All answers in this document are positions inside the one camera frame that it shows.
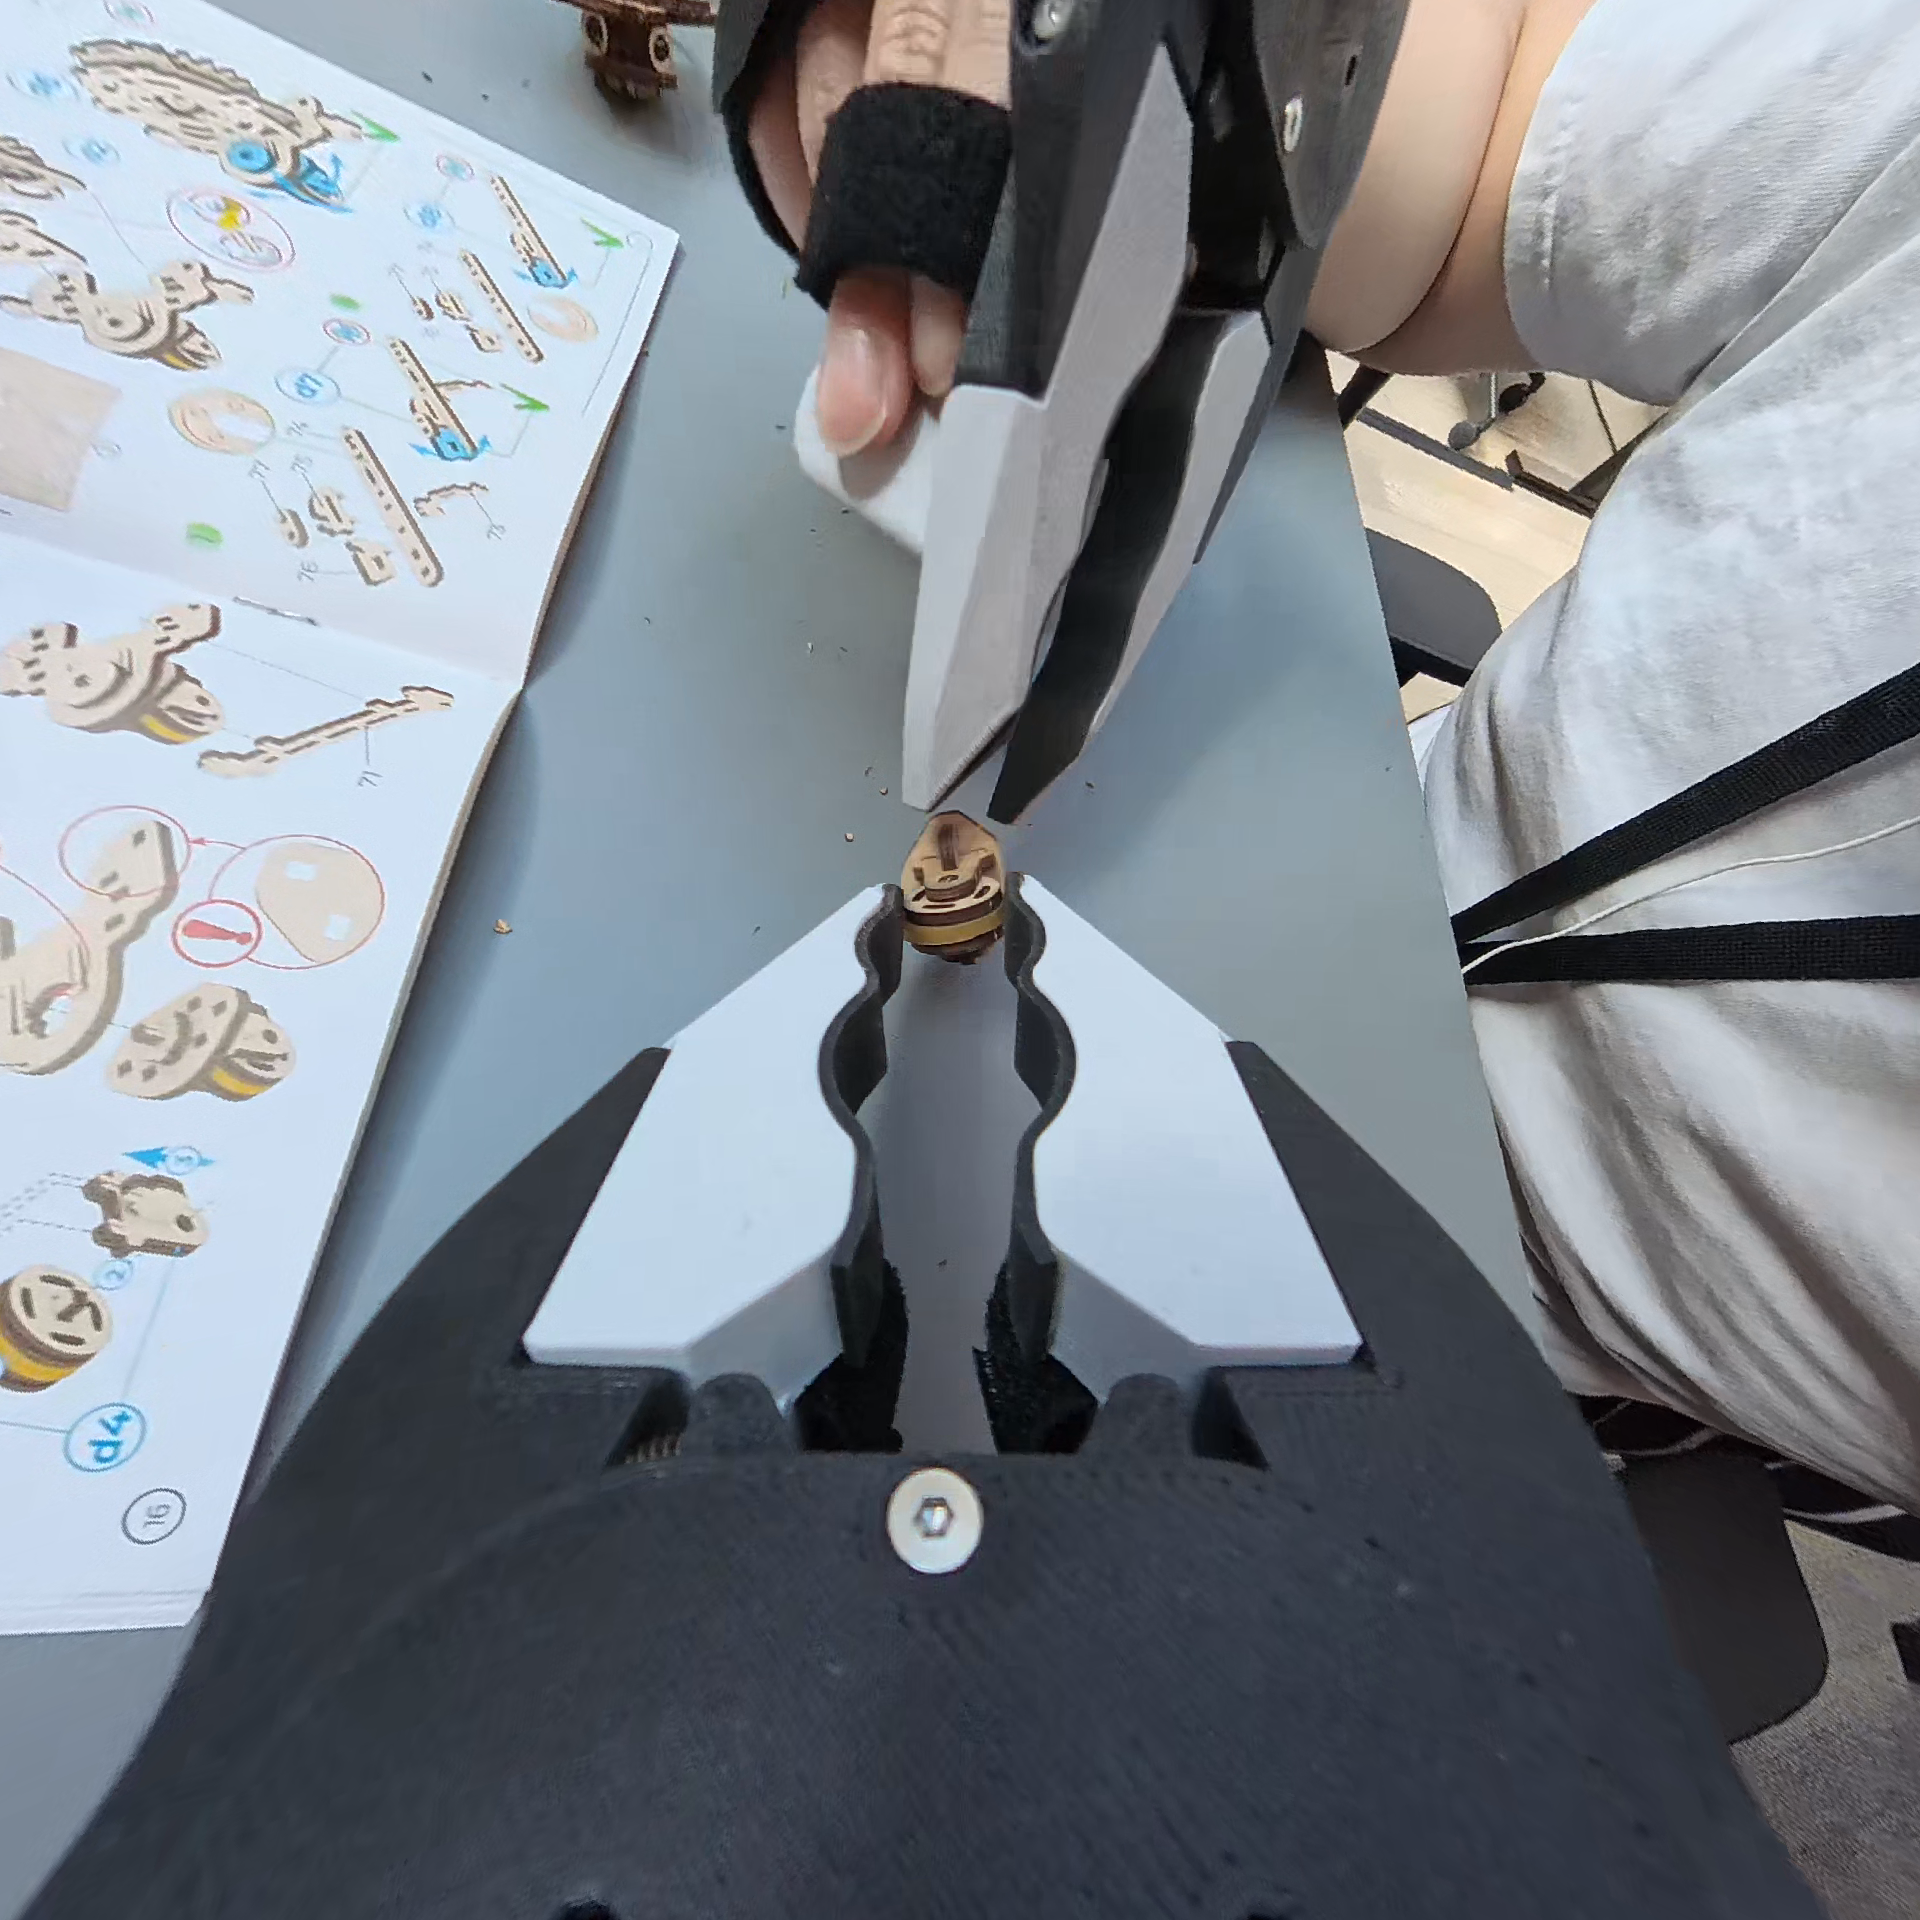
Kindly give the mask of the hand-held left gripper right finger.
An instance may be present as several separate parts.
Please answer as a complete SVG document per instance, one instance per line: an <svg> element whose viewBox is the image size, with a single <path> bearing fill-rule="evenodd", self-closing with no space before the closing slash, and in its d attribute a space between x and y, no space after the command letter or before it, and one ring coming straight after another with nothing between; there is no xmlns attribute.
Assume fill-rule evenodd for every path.
<svg viewBox="0 0 1920 1920"><path fill-rule="evenodd" d="M1004 959L1039 1113L990 1295L996 1451L1079 1451L1129 1378L1193 1404L1227 1367L1355 1363L1227 1031L1039 879L1010 879Z"/></svg>

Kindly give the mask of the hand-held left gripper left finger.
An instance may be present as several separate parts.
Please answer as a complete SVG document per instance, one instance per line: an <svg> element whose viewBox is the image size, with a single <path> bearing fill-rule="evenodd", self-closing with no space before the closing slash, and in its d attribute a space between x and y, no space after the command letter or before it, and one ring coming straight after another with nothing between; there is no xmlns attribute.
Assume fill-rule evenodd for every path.
<svg viewBox="0 0 1920 1920"><path fill-rule="evenodd" d="M754 1378L806 1446L897 1451L904 1293L860 1117L897 979L883 883L672 1035L523 1337L531 1363Z"/></svg>

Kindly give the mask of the small wooden puzzle assembly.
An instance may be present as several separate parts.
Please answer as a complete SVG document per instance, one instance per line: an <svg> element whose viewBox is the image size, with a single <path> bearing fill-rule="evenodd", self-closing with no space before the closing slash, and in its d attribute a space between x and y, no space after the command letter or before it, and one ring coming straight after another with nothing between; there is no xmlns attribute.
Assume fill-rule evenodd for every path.
<svg viewBox="0 0 1920 1920"><path fill-rule="evenodd" d="M932 814L901 866L901 938L942 964L975 964L1004 940L1007 866L993 830Z"/></svg>

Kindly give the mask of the grey desk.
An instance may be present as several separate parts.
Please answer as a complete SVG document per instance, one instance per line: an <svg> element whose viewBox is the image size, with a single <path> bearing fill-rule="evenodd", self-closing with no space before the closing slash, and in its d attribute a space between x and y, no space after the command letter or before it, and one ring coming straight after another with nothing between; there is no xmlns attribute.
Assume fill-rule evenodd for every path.
<svg viewBox="0 0 1920 1920"><path fill-rule="evenodd" d="M630 423L584 511L535 681L486 775L374 1129L303 1307L254 1475L303 1467L327 1381L409 1270L609 1078L663 1041L912 838L897 790L907 560L843 521L783 451L819 322L739 205L717 130L677 108L648 130L559 69L506 108L508 64L559 47L531 13L476 4L479 38L403 55L493 86L483 130L661 205L685 233ZM1073 782L1015 830L1039 879L1230 1038L1261 1041L1529 1313L1519 1231L1447 959L1419 785L1398 716L1350 444L1316 350L1275 403L1199 583ZM907 959L887 1012L883 1231L912 1351L901 1426L918 1458L983 1452L971 1349L1007 1249L1018 1129L1015 998L1000 964ZM567 1129L562 1175L600 1152ZM603 1460L648 1381L615 1398L531 1395L504 1349L499 1422L455 1445L420 1400L442 1338L393 1363L374 1426L403 1445L374 1475L375 1546L400 1513L506 1523L506 1467L555 1452L562 1485L677 1478L677 1460ZM179 1630L3 1639L3 1917L65 1864L199 1648Z"/></svg>

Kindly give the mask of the person's right hand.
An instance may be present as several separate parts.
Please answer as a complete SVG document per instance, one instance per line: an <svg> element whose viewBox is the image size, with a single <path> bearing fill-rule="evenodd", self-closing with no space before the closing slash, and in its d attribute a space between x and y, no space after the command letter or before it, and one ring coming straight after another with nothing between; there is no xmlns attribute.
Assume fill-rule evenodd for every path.
<svg viewBox="0 0 1920 1920"><path fill-rule="evenodd" d="M803 242L833 113L863 86L945 86L1010 105L1014 4L814 4L759 83L747 150L779 236ZM823 444L851 457L950 392L968 305L897 268L838 275L819 355Z"/></svg>

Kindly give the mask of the black mesh chair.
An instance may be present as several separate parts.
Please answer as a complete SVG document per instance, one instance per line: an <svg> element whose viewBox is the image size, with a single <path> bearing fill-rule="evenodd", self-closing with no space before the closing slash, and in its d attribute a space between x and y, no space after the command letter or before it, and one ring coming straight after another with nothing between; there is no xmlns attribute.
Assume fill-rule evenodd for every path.
<svg viewBox="0 0 1920 1920"><path fill-rule="evenodd" d="M1329 359L1342 427L1401 444L1505 493L1595 521L1664 407L1551 371L1392 376Z"/></svg>

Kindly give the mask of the person's right forearm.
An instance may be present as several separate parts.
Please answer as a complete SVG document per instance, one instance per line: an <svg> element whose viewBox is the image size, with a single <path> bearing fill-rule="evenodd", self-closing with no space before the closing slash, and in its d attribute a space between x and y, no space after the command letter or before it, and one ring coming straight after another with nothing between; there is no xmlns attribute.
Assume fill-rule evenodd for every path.
<svg viewBox="0 0 1920 1920"><path fill-rule="evenodd" d="M1508 193L1590 4L1412 4L1306 333L1398 376L1522 371L1503 281Z"/></svg>

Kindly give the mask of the puzzle instruction booklet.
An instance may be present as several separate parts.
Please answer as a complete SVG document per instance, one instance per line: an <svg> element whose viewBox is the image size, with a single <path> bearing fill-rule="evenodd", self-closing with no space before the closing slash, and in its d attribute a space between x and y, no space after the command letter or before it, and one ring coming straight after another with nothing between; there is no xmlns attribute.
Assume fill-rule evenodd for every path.
<svg viewBox="0 0 1920 1920"><path fill-rule="evenodd" d="M678 236L3 4L3 1636L202 1606Z"/></svg>

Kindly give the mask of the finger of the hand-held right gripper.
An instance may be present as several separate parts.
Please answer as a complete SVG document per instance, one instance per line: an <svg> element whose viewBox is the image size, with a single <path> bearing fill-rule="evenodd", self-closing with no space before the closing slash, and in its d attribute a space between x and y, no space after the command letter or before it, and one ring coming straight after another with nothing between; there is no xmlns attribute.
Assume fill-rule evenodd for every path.
<svg viewBox="0 0 1920 1920"><path fill-rule="evenodd" d="M1106 725L1249 461L1276 376L1258 312L1178 313L1106 438L1091 531L1007 743L990 817L1018 823Z"/></svg>
<svg viewBox="0 0 1920 1920"><path fill-rule="evenodd" d="M1166 47L1123 135L1056 371L1039 395L956 381L942 407L901 722L901 801L925 814L1030 696L1097 465L1184 277L1193 122Z"/></svg>

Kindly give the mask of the wooden gear model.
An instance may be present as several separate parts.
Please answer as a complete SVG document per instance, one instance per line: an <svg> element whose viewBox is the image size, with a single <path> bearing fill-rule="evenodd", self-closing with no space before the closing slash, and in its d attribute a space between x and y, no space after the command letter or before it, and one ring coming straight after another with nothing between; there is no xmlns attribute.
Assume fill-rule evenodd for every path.
<svg viewBox="0 0 1920 1920"><path fill-rule="evenodd" d="M626 103L678 88L672 30L711 30L714 4L567 4L582 13L584 62L596 86Z"/></svg>

